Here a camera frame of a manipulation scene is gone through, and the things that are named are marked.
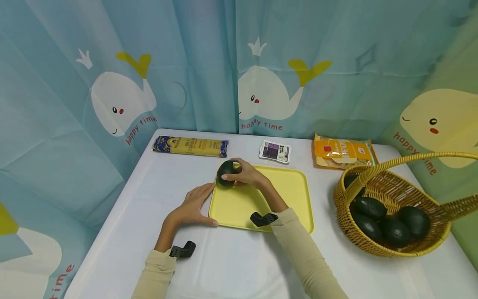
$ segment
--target square tray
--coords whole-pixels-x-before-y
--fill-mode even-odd
[[[295,169],[254,166],[263,173],[274,185],[277,192],[287,205],[292,208],[305,229],[310,233],[314,230],[314,217],[310,205],[309,187],[303,172]],[[272,232],[269,225],[255,226],[250,220],[252,213],[260,215],[271,212],[262,194],[253,186],[214,188],[209,216],[217,220],[219,225],[253,230]]]

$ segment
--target hand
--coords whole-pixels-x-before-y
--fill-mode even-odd
[[[242,184],[251,184],[255,188],[259,188],[263,183],[268,182],[269,180],[255,169],[251,164],[242,160],[241,158],[231,158],[233,162],[240,164],[240,167],[236,168],[237,174],[227,174],[222,175],[221,178],[226,181],[236,181],[235,186],[240,186]]]
[[[196,187],[186,194],[184,202],[172,211],[168,217],[177,219],[180,224],[198,223],[217,227],[217,221],[203,216],[201,207],[214,189],[214,183],[207,183]]]

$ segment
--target cartoon whale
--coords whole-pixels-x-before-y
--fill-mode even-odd
[[[331,61],[323,61],[309,70],[304,61],[291,59],[289,66],[297,73],[300,83],[291,99],[274,72],[262,66],[252,66],[238,80],[239,118],[248,120],[258,115],[270,120],[283,120],[290,117],[299,106],[304,86],[331,64]]]
[[[435,89],[416,97],[405,108],[400,124],[424,148],[434,152],[478,154],[478,95]],[[462,168],[474,159],[439,158],[451,168]]]
[[[19,227],[1,203],[0,227],[0,236],[16,233],[32,253],[0,263],[1,297],[43,298],[48,278],[61,261],[60,245],[47,235]]]
[[[103,127],[113,136],[123,136],[133,121],[141,114],[156,108],[156,98],[146,80],[151,55],[141,55],[136,62],[127,53],[116,58],[128,62],[143,78],[143,89],[128,77],[104,72],[91,87],[93,109]]]

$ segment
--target wicker basket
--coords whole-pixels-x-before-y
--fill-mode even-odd
[[[444,156],[478,160],[478,155],[440,152],[415,154],[376,166],[353,166],[346,169],[334,190],[334,202],[337,208],[338,222],[347,238],[372,255],[386,257],[414,257],[425,255],[436,249],[448,236],[451,221],[478,210],[478,195],[474,194],[452,202],[439,204],[412,183],[387,169],[411,161]],[[344,178],[353,174],[359,176],[345,189]],[[425,211],[431,219],[430,231],[427,236],[419,242],[398,250],[389,249],[372,241],[355,224],[349,209],[350,203],[363,187],[365,187],[364,196],[381,201],[387,207],[389,215],[395,214],[404,206],[416,206]]]

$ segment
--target orange bag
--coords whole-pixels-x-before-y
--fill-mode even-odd
[[[378,163],[370,140],[333,139],[315,134],[314,152],[317,165],[325,167],[346,169]]]

